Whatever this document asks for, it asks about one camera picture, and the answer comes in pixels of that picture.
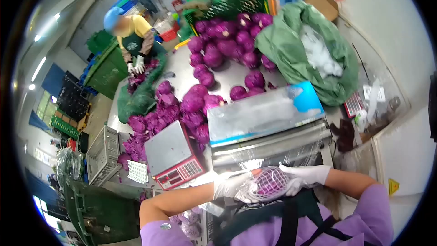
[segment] fluorescent light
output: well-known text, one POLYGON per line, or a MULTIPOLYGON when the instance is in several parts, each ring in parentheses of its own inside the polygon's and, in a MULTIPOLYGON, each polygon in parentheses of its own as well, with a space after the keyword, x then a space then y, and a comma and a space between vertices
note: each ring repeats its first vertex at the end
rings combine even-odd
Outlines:
POLYGON ((36 71, 33 73, 33 76, 32 76, 32 82, 33 82, 33 80, 35 80, 36 75, 37 75, 38 72, 39 72, 39 69, 42 67, 42 64, 44 63, 44 61, 45 61, 46 59, 47 59, 46 57, 42 58, 42 60, 41 60, 41 62, 39 63, 38 67, 36 68, 36 71))

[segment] digital scale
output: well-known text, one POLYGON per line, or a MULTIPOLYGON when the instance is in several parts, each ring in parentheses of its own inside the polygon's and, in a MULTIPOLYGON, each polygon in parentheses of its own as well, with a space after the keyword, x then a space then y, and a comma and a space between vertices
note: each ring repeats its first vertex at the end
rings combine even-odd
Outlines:
POLYGON ((150 173, 163 190, 170 190, 205 173, 178 120, 144 143, 150 173))

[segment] blue hairnet cap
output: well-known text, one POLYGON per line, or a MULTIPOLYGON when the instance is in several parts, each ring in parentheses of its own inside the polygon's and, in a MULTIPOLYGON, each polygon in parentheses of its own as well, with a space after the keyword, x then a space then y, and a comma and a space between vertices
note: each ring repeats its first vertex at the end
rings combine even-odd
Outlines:
POLYGON ((124 10, 120 7, 111 8, 103 18, 103 28, 107 32, 112 33, 112 30, 114 29, 115 25, 118 23, 118 20, 120 19, 119 15, 123 13, 124 10))

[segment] red plastic basket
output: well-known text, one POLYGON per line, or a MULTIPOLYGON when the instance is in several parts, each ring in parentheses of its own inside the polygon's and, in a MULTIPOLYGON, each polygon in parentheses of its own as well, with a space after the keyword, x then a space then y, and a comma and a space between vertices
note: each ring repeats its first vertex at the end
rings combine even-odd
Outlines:
POLYGON ((160 34, 160 36, 164 40, 164 42, 168 42, 178 36, 178 30, 180 30, 180 27, 179 24, 175 21, 173 24, 173 28, 171 30, 167 30, 163 34, 160 34))

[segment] purple uniform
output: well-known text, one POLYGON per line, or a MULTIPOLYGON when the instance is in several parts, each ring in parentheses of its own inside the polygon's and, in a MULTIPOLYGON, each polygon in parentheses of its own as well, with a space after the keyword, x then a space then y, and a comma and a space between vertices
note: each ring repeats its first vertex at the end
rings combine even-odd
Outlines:
MULTIPOLYGON (((331 216, 329 210, 319 205, 323 220, 331 216)), ((231 246, 259 245, 275 246, 281 234, 282 218, 273 217, 270 222, 263 222, 250 227, 231 241, 231 246)), ((338 229, 353 238, 341 241, 328 234, 321 234, 311 245, 363 245, 367 241, 374 245, 390 245, 393 241, 393 226, 391 223, 389 197, 387 189, 382 184, 369 186, 358 201, 357 208, 351 216, 337 222, 338 229)), ((316 225, 308 218, 298 220, 296 245, 301 245, 316 231, 316 225)), ((192 246, 181 228, 170 221, 154 221, 141 229, 143 246, 192 246), (171 224, 171 228, 162 228, 163 223, 171 224)))

